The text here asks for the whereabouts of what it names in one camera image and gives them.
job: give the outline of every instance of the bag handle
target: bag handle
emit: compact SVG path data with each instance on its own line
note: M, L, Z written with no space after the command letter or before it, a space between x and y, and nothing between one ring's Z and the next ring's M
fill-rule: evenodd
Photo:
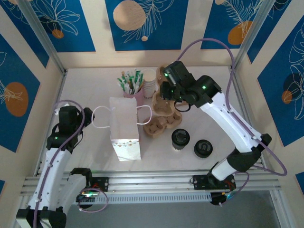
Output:
M93 122L93 117L94 117L94 112L98 109L98 108L106 108L107 110L111 111L108 107L106 106L98 106L96 109L94 109L94 111L92 112L92 116L91 116L91 122L92 122L92 125L95 127L95 128L108 128L110 126L105 126L105 127L97 127L94 122Z
M148 105L142 105L142 106L138 106L136 108L141 108L141 107L149 107L150 108L150 119L148 120L148 122L146 122L146 123L137 123L138 125L145 125L145 124L148 124L151 121L151 119L152 119L152 109Z

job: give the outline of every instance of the white paper bag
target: white paper bag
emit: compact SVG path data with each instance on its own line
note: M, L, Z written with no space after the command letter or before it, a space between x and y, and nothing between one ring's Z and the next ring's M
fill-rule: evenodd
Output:
M105 106L97 107L93 113L100 107L107 108L111 112L110 127L111 143L120 161L140 160L141 152L139 146L139 134L137 125L147 124L152 117L152 109L150 108L150 119L146 123L137 123L137 102L135 98L110 97L110 108Z

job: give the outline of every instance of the black lid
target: black lid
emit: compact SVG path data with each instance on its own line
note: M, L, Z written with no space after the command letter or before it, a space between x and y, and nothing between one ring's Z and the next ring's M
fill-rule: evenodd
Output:
M198 140L194 146L195 154L200 158L207 158L212 153L213 147L212 144L207 140Z
M185 129L176 129L171 138L172 142L179 146L186 146L190 141L190 135Z

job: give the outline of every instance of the paper cup stack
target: paper cup stack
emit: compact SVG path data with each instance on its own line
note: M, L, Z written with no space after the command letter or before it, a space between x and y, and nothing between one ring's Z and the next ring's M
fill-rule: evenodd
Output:
M143 78L145 80L143 84L143 96L145 98L152 98L155 92L156 85L156 71L153 69L143 70Z

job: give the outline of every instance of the pink cup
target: pink cup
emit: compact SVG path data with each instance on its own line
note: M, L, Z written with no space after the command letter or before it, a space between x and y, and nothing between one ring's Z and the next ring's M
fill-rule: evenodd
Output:
M137 94L127 94L126 92L123 93L123 97L126 98L133 98L135 97L136 102L137 102L137 107L143 105L143 89L141 89Z

